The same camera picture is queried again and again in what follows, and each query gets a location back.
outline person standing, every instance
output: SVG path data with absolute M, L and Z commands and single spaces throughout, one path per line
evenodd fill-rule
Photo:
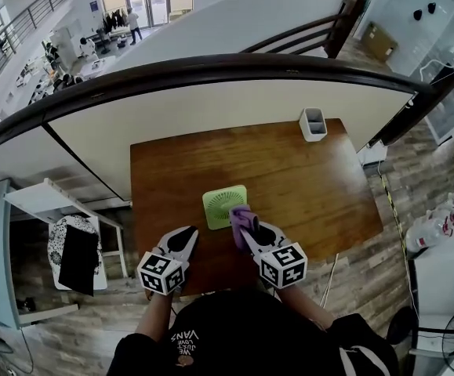
M 138 27 L 138 14 L 133 13 L 133 8 L 129 7 L 127 9 L 127 12 L 129 13 L 127 16 L 127 19 L 129 21 L 129 29 L 131 30 L 131 35 L 133 36 L 133 41 L 130 43 L 131 45 L 136 44 L 136 32 L 140 36 L 140 40 L 142 41 L 143 38 L 141 38 L 141 32 L 140 32 L 140 27 Z

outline purple cloth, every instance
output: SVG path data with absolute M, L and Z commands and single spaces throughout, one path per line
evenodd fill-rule
M 258 215 L 251 211 L 249 205 L 241 204 L 230 209 L 230 223 L 232 225 L 232 231 L 234 232 L 234 241 L 237 248 L 241 251 L 249 251 L 249 246 L 242 236 L 241 227 L 256 232 L 260 227 Z

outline railing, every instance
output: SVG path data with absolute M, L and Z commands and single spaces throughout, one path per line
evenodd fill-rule
M 433 99 L 439 97 L 437 89 L 440 86 L 436 84 L 433 87 L 400 75 L 317 57 L 287 54 L 195 56 L 102 75 L 47 96 L 0 122 L 0 145 L 43 123 L 130 96 L 192 85 L 266 79 L 332 81 L 417 93 L 424 98 L 424 105 L 432 104 Z
M 0 73 L 23 41 L 65 0 L 35 0 L 0 31 Z
M 363 13 L 367 1 L 368 0 L 346 0 L 339 14 L 328 16 L 282 32 L 281 34 L 277 34 L 257 43 L 242 52 L 277 53 L 286 50 L 288 54 L 300 55 L 319 47 L 324 47 L 328 57 L 335 59 L 359 16 Z M 326 24 L 331 24 L 331 26 L 326 29 L 320 29 L 310 34 L 306 34 L 308 31 Z M 298 34 L 302 34 L 302 36 L 293 38 Z M 321 40 L 307 45 L 308 42 L 318 38 Z M 297 48 L 298 45 L 302 46 L 299 49 L 289 51 L 291 48 Z

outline black t-shirt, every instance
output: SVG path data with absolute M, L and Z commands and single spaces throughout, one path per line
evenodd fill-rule
M 142 334 L 123 338 L 108 375 L 218 374 L 245 369 L 350 374 L 343 355 L 349 362 L 345 366 L 352 364 L 357 375 L 398 375 L 392 347 L 357 314 L 339 318 L 322 331 L 267 293 L 221 291 L 182 309 L 162 342 Z M 380 366 L 371 361 L 372 355 Z

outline cable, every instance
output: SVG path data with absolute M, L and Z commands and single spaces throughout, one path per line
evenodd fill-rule
M 425 70 L 427 67 L 429 67 L 432 63 L 439 63 L 441 64 L 442 66 L 444 67 L 447 67 L 447 68 L 453 68 L 452 65 L 449 65 L 449 64 L 444 64 L 442 63 L 441 61 L 439 60 L 436 60 L 436 59 L 432 59 L 430 60 L 427 64 L 425 64 L 422 68 L 420 68 L 419 72 L 420 72 L 420 80 L 423 82 L 423 70 Z
M 409 295 L 411 296 L 411 299 L 412 299 L 412 306 L 413 306 L 413 309 L 415 310 L 416 318 L 418 320 L 420 320 L 420 316 L 418 314 L 418 310 L 416 309 L 415 296 L 413 295 L 411 277 L 410 277 L 410 274 L 409 274 L 408 254 L 407 254 L 407 250 L 406 250 L 405 236 L 404 236 L 404 234 L 402 232 L 402 225 L 401 225 L 401 223 L 399 222 L 399 219 L 398 219 L 398 212 L 396 211 L 396 208 L 394 206 L 394 202 L 392 201 L 392 198 L 390 196 L 389 190 L 387 189 L 387 183 L 383 179 L 383 174 L 380 172 L 380 161 L 378 162 L 378 167 L 376 168 L 376 172 L 378 173 L 378 175 L 380 177 L 380 180 L 382 181 L 383 188 L 385 189 L 385 193 L 387 194 L 387 199 L 389 200 L 390 206 L 392 207 L 392 212 L 394 213 L 394 220 L 395 220 L 395 223 L 396 223 L 396 227 L 398 228 L 399 238 L 401 239 L 402 254 L 403 254 L 403 257 L 404 257 L 404 260 L 405 260 L 406 276 L 408 278 Z
M 425 335 L 425 334 L 418 334 L 418 337 L 424 338 L 444 338 L 444 335 Z M 447 340 L 454 340 L 454 337 L 446 337 Z
M 443 79 L 447 78 L 447 77 L 451 77 L 452 75 L 454 74 L 454 71 L 449 73 L 448 75 L 445 75 L 443 78 L 441 79 L 438 79 L 437 81 L 435 82 L 432 82 L 431 85 L 436 85 L 438 82 L 441 82 Z
M 9 365 L 12 365 L 13 367 L 15 367 L 19 372 L 22 372 L 24 374 L 32 374 L 33 373 L 33 370 L 35 368 L 35 364 L 33 362 L 33 356 L 31 356 L 31 351 L 30 351 L 30 347 L 28 346 L 28 342 L 26 341 L 26 338 L 24 337 L 24 333 L 23 333 L 23 329 L 21 328 L 21 334 L 23 335 L 23 340 L 24 340 L 24 344 L 26 345 L 26 348 L 28 350 L 28 355 L 30 356 L 30 363 L 31 363 L 31 369 L 26 372 L 26 371 L 23 371 L 23 369 L 21 369 L 20 367 L 18 367 L 15 363 L 12 363 L 10 360 L 8 360 L 7 358 L 5 358 L 4 356 L 2 356 L 2 354 L 0 354 L 0 356 L 3 358 L 4 362 L 7 362 L 9 363 Z
M 335 271 L 337 262 L 338 262 L 338 254 L 335 255 L 335 262 L 333 263 L 333 266 L 331 268 L 331 273 L 329 274 L 328 285 L 326 285 L 324 294 L 322 295 L 322 298 L 321 298 L 321 303 L 319 304 L 322 308 L 326 307 L 326 302 L 328 301 L 329 290 L 331 288 L 331 280 L 333 279 L 333 273 Z

